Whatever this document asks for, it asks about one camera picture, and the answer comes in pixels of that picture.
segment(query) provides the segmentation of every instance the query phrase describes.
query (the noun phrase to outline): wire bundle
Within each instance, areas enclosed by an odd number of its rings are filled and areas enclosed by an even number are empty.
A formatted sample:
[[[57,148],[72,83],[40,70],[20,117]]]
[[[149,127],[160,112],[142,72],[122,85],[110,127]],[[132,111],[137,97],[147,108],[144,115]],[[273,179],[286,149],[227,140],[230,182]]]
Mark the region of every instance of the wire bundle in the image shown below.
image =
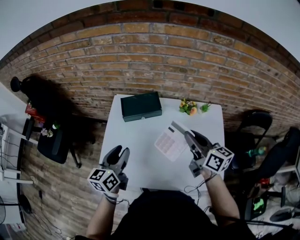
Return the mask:
[[[216,175],[217,175],[216,173],[213,174],[213,173],[211,172],[210,177],[209,177],[208,179],[206,179],[206,180],[203,180],[197,187],[194,187],[194,186],[186,186],[186,187],[183,189],[183,191],[184,191],[185,193],[191,193],[191,192],[197,190],[197,192],[198,192],[197,205],[198,205],[199,200],[200,200],[200,198],[201,198],[201,192],[199,191],[199,188],[200,188],[204,183],[207,183],[209,180],[211,180],[212,178],[214,178]],[[186,188],[193,188],[193,189],[187,192],[187,191],[186,191]]]
[[[118,201],[117,198],[115,197],[110,197],[109,195],[105,194],[104,193],[104,196],[106,197],[106,199],[111,203],[111,204],[114,204],[114,205],[117,205],[117,204],[120,204],[122,202],[127,202],[128,203],[128,208],[130,206],[130,203],[129,203],[129,200],[128,199],[122,199],[121,201]]]
[[[17,146],[17,147],[20,147],[20,146],[18,146],[18,145],[16,145],[16,144],[14,144],[14,143],[10,143],[10,142],[7,142],[6,140],[4,140],[4,139],[1,139],[2,141],[5,141],[6,143],[8,143],[8,144],[11,144],[11,145],[15,145],[15,146]],[[13,156],[13,155],[8,155],[8,154],[5,154],[5,153],[3,153],[2,152],[2,141],[0,141],[0,153],[1,153],[1,155],[0,155],[0,165],[1,165],[1,167],[3,167],[3,159],[5,160],[5,161],[7,161],[9,164],[11,164],[14,168],[17,168],[15,165],[13,165],[10,161],[8,161],[5,157],[3,157],[3,155],[5,155],[5,156],[8,156],[8,157],[15,157],[15,158],[17,158],[18,156]]]

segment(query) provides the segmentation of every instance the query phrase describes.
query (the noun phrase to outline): green object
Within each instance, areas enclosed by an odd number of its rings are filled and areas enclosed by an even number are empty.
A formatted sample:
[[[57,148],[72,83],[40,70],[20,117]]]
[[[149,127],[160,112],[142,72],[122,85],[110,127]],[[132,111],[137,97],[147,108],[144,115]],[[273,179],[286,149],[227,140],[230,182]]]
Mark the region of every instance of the green object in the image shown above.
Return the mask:
[[[121,98],[121,108],[125,122],[156,117],[162,114],[158,92]]]
[[[201,111],[202,111],[203,113],[208,112],[209,109],[210,109],[210,106],[211,106],[211,104],[209,104],[209,103],[206,103],[206,104],[202,105],[202,106],[201,106]]]
[[[187,115],[193,116],[197,113],[197,104],[194,101],[183,98],[179,106],[179,111],[181,113],[187,113]]]
[[[254,203],[254,208],[253,208],[253,210],[256,211],[257,209],[259,209],[260,207],[263,207],[263,206],[264,206],[264,201],[263,201],[263,199],[261,198],[259,202]]]
[[[59,129],[60,128],[60,124],[58,124],[57,121],[54,121],[53,125],[55,126],[55,129]]]
[[[249,155],[249,157],[254,157],[257,155],[263,155],[266,152],[267,148],[266,147],[259,147],[257,149],[252,149],[250,151],[247,152],[247,154]]]

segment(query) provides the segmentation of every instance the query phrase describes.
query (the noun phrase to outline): person's arm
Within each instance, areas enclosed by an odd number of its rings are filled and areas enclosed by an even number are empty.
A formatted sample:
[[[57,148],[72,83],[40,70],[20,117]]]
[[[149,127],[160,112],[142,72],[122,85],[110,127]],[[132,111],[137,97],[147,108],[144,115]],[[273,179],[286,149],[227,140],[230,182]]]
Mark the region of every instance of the person's arm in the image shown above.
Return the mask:
[[[113,229],[113,214],[116,204],[103,195],[86,232],[86,237],[94,240],[108,239]]]
[[[207,169],[202,170],[201,174],[206,180],[214,175],[214,173],[211,174],[211,171]],[[238,205],[229,193],[224,181],[219,174],[208,180],[206,182],[206,186],[210,195],[212,208],[214,209],[214,212],[216,214],[215,217],[218,226],[226,226],[233,223],[233,221],[218,217],[218,215],[237,219],[240,218]]]

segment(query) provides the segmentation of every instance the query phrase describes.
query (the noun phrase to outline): yellow flower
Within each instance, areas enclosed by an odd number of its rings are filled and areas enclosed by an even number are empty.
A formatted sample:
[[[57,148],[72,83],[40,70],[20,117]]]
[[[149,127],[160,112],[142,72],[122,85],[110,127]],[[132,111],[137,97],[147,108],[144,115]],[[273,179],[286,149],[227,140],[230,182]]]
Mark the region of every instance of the yellow flower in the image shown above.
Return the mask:
[[[197,113],[197,108],[196,107],[192,107],[191,111],[189,112],[190,116],[193,116]]]

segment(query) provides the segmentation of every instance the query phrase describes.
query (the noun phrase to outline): cable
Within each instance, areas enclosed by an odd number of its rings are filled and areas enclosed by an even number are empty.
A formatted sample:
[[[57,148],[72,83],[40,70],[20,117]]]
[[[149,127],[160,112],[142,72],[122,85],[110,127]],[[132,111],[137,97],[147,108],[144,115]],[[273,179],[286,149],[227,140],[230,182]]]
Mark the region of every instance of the cable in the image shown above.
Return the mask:
[[[263,228],[262,231],[259,231],[259,225],[257,225],[257,232],[258,232],[258,236],[263,232]]]
[[[214,215],[217,215],[220,218],[225,218],[225,219],[233,221],[233,222],[243,222],[243,223],[247,223],[247,224],[250,224],[250,225],[265,225],[265,226],[274,226],[274,227],[281,227],[281,228],[291,227],[291,225],[268,223],[268,222],[264,222],[264,221],[243,220],[243,219],[238,219],[238,218],[234,218],[234,217],[221,216],[221,215],[218,215],[218,214],[215,214],[215,213],[214,213]]]
[[[116,198],[110,197],[106,194],[104,194],[104,196],[106,197],[107,201],[109,201],[111,204],[118,205],[122,202],[127,202],[128,203],[128,208],[130,207],[130,202],[129,202],[128,199],[122,199],[121,201],[118,201],[118,200],[116,200]]]
[[[19,204],[19,203],[15,203],[15,202],[8,202],[8,201],[3,201],[3,202],[10,203],[10,204]]]
[[[13,156],[13,155],[8,155],[8,154],[5,154],[5,153],[2,153],[3,155],[5,155],[5,156],[8,156],[8,157],[15,157],[15,158],[18,158],[18,156]]]
[[[199,200],[200,200],[200,198],[201,198],[201,196],[202,196],[202,195],[201,195],[201,192],[199,191],[199,188],[200,188],[204,183],[207,183],[209,180],[213,179],[216,175],[217,175],[216,173],[213,175],[213,173],[211,172],[210,177],[209,177],[208,179],[206,179],[206,180],[203,180],[197,187],[194,187],[194,186],[186,186],[186,187],[183,189],[183,191],[184,191],[185,193],[191,193],[191,192],[197,190],[197,192],[198,192],[197,205],[198,205]],[[194,189],[187,192],[187,191],[186,191],[186,188],[187,188],[187,187],[194,188]]]
[[[15,165],[13,165],[10,161],[8,161],[5,157],[2,157],[5,161],[7,161],[9,164],[11,164],[14,168],[17,168]]]
[[[8,161],[5,157],[3,157],[3,155],[7,155],[9,157],[13,157],[11,155],[8,155],[8,154],[5,154],[2,152],[2,141],[0,141],[1,145],[0,145],[0,149],[1,149],[1,161],[0,161],[0,165],[1,167],[3,167],[3,162],[2,162],[2,159],[6,160],[8,163],[10,163],[14,168],[17,168],[15,165],[13,165],[10,161]]]
[[[36,214],[35,212],[33,212],[32,214],[33,214],[33,217],[37,220],[37,222],[40,225],[40,227],[44,230],[44,232],[47,233],[48,235],[52,236],[51,230],[48,227],[48,225],[45,223],[45,221],[38,214]],[[45,224],[45,226],[47,227],[47,229],[49,230],[49,232],[47,232],[47,230],[42,227],[42,225],[41,225],[40,221],[37,219],[36,215],[43,221],[43,223]]]
[[[203,210],[203,212],[206,213],[206,211],[207,211],[208,209],[210,209],[210,206],[207,206],[207,207]]]
[[[292,208],[300,209],[299,206],[298,206],[297,204],[294,204],[294,203],[292,203],[292,202],[290,202],[290,201],[288,200],[289,194],[290,194],[292,191],[297,190],[297,189],[299,189],[299,187],[295,187],[295,188],[293,188],[292,190],[290,190],[290,191],[288,191],[288,192],[286,193],[285,201],[286,201],[287,203],[289,203],[289,204],[285,204],[286,206],[289,206],[289,207],[292,207]],[[272,202],[275,202],[275,203],[280,204],[280,202],[277,202],[277,201],[275,201],[275,200],[273,200],[273,199],[271,199],[271,198],[269,198],[269,200],[272,201]]]
[[[14,143],[11,143],[11,142],[8,142],[8,141],[6,141],[6,140],[4,140],[4,139],[2,139],[3,141],[5,141],[6,143],[8,143],[8,144],[11,144],[11,145],[14,145],[14,146],[16,146],[16,147],[20,147],[19,145],[17,145],[17,144],[14,144]]]
[[[53,227],[55,227],[56,229],[60,230],[60,233],[58,233],[58,232],[55,232],[55,233],[61,235],[61,234],[62,234],[62,230],[61,230],[60,228],[56,227],[55,225],[53,225],[53,224],[48,220],[48,218],[47,218],[47,217],[45,216],[45,214],[43,213],[42,205],[43,205],[43,199],[41,198],[41,212],[42,212],[42,214],[44,215],[44,218],[45,218],[45,219],[46,219]]]

